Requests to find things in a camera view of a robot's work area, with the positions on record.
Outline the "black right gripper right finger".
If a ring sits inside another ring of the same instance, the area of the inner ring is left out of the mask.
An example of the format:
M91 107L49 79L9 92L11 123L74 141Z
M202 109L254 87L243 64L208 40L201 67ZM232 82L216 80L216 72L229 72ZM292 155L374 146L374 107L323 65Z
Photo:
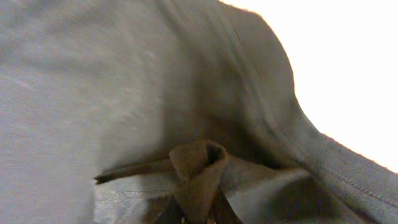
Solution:
M214 196L211 216L216 224L243 224L220 189Z

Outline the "black t-shirt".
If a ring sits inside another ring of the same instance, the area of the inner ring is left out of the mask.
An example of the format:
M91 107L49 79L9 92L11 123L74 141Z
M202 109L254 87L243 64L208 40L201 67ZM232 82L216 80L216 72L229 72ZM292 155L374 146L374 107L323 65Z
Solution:
M257 14L1 2L1 222L396 223L397 175L320 133Z

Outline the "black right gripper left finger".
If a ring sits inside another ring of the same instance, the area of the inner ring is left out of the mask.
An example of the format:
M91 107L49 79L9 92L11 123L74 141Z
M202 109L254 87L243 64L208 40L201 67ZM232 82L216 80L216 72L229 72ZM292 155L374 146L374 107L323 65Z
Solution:
M152 224L187 224L187 218L177 201L171 197Z

